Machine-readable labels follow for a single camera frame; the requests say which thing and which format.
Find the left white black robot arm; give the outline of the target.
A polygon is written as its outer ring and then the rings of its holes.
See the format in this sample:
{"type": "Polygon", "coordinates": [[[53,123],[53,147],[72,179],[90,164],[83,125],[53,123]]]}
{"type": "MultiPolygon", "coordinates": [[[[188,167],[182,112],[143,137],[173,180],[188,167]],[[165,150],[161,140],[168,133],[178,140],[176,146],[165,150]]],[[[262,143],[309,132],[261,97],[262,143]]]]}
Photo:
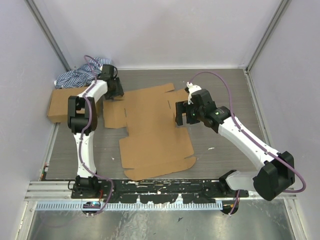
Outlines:
{"type": "Polygon", "coordinates": [[[100,68],[101,73],[80,94],[67,101],[67,125],[71,130],[77,150],[77,174],[72,187],[74,198],[97,198],[101,194],[101,184],[94,161],[94,135],[98,126],[96,103],[101,97],[112,100],[123,96],[124,91],[118,69],[110,64],[100,68]]]}

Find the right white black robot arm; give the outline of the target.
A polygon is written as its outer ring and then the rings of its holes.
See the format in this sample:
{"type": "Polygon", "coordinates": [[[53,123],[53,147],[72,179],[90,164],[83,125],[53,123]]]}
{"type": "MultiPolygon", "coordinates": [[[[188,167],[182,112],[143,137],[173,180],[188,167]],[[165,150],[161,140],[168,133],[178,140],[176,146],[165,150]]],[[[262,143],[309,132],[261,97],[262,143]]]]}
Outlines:
{"type": "Polygon", "coordinates": [[[238,190],[257,192],[267,201],[273,200],[295,183],[294,158],[278,152],[261,141],[225,107],[217,107],[210,93],[198,85],[184,89],[188,98],[175,104],[175,122],[183,125],[203,123],[207,128],[233,143],[255,166],[255,171],[231,170],[219,178],[220,192],[232,197],[238,190]]]}

